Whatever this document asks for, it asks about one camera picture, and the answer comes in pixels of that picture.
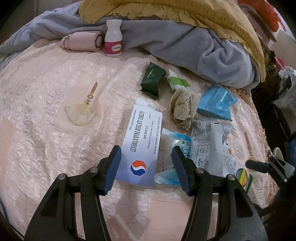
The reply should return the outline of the pink rolled cylinder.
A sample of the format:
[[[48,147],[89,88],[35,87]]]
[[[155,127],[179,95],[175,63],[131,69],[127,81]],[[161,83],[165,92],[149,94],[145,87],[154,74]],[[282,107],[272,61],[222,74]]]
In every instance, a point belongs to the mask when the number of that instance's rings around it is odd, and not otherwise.
[[[65,36],[60,46],[66,50],[97,52],[104,46],[105,34],[102,31],[82,31]]]

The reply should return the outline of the blue plastic packet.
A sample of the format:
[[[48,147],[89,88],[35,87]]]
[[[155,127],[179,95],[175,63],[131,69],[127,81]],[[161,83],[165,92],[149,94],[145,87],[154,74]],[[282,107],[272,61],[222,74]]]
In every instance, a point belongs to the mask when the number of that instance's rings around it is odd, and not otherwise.
[[[212,85],[202,95],[197,112],[209,118],[232,121],[230,107],[237,101],[227,89]]]

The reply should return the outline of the white plastic shopping bag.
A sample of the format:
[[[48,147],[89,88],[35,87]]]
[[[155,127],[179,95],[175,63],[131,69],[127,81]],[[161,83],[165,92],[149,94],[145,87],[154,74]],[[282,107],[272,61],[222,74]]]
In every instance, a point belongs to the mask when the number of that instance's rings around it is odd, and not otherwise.
[[[295,102],[295,69],[285,66],[285,69],[281,70],[279,75],[281,82],[277,92],[278,99],[273,103],[278,108],[286,108]]]

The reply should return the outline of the yellow frilled pillow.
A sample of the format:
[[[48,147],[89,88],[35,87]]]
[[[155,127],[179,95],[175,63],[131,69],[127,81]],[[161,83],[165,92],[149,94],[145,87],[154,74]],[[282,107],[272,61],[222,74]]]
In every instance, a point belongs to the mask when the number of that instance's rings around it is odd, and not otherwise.
[[[88,23],[104,16],[125,16],[130,20],[157,16],[216,32],[219,38],[239,42],[258,67],[260,80],[266,78],[264,53],[252,24],[234,1],[208,0],[104,0],[83,1],[79,15]]]

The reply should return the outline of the beige tissue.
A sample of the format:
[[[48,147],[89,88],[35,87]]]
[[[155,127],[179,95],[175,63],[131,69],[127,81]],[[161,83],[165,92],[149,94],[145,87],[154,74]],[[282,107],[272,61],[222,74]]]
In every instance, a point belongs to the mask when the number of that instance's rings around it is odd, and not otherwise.
[[[171,116],[179,128],[191,128],[201,97],[201,93],[182,88],[173,93],[170,103]]]

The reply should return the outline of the red plastic bag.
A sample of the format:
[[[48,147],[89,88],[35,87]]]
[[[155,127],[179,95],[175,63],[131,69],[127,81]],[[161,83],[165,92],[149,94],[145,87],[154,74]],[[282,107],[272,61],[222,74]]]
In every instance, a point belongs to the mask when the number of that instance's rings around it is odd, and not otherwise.
[[[246,4],[259,14],[259,16],[267,23],[273,32],[277,32],[279,25],[286,30],[285,25],[281,21],[280,17],[274,10],[274,8],[265,0],[238,0],[238,4]]]

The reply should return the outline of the grey-blue folded blanket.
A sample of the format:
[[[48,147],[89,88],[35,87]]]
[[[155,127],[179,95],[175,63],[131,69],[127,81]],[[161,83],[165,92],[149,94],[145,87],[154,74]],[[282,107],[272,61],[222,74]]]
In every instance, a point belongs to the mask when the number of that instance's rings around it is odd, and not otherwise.
[[[78,15],[79,3],[45,11],[12,34],[3,44],[5,54],[23,51],[40,39],[61,39],[82,31],[105,32],[107,17],[94,24]],[[169,64],[186,68],[206,80],[233,88],[253,89],[260,82],[259,69],[238,42],[221,39],[206,28],[172,20],[147,17],[122,18],[122,49],[148,51]]]

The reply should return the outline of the white printed plastic bag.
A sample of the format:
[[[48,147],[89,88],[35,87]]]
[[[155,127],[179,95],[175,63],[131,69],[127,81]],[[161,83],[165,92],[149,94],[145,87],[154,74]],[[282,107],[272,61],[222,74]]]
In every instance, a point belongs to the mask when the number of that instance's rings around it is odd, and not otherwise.
[[[188,158],[211,175],[225,177],[236,174],[236,163],[226,142],[231,130],[231,125],[206,119],[194,120]]]

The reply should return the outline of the green white tube wrapper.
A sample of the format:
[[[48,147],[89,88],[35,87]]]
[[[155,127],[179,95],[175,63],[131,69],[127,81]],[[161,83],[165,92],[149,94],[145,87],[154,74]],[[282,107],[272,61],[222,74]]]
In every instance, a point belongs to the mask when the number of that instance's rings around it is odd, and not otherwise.
[[[171,69],[166,70],[166,79],[173,92],[178,89],[192,90],[189,83],[185,79],[180,78],[177,73]]]

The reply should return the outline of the colourful striped small box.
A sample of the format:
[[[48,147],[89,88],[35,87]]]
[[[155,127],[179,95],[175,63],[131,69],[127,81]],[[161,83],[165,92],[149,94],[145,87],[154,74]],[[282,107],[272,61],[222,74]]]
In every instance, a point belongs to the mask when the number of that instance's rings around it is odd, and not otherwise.
[[[252,184],[253,176],[245,169],[239,168],[236,171],[236,178],[238,179],[245,192],[248,193]]]

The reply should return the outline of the dark green snack wrapper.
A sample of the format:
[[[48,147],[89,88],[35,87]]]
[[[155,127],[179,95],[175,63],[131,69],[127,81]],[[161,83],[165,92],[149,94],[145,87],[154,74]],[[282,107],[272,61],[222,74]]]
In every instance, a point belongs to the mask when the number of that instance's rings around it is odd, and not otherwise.
[[[153,99],[158,99],[159,82],[165,77],[165,75],[165,69],[150,62],[140,84],[141,91]]]

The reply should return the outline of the light blue snack wrapper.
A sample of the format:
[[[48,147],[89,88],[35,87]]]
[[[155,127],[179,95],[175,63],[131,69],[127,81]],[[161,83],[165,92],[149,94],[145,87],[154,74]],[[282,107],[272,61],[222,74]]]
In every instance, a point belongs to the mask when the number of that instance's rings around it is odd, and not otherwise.
[[[180,186],[180,181],[173,165],[172,150],[179,146],[184,156],[187,158],[191,144],[191,138],[185,134],[172,132],[166,128],[162,129],[162,140],[164,142],[163,170],[156,173],[154,182],[161,185]]]

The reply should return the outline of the white pink pill bottle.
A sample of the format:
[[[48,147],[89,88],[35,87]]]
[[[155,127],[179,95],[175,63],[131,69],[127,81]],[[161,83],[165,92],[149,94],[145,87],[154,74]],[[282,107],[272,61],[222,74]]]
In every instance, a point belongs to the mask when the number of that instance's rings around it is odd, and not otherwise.
[[[107,56],[117,56],[122,53],[122,33],[120,30],[122,20],[107,20],[107,32],[104,38],[105,54]]]

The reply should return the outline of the white medicine box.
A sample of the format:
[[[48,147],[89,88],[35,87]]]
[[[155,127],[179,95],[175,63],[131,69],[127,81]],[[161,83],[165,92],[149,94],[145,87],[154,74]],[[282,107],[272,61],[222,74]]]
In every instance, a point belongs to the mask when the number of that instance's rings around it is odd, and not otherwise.
[[[138,98],[121,146],[116,180],[152,187],[156,173],[163,114]]]

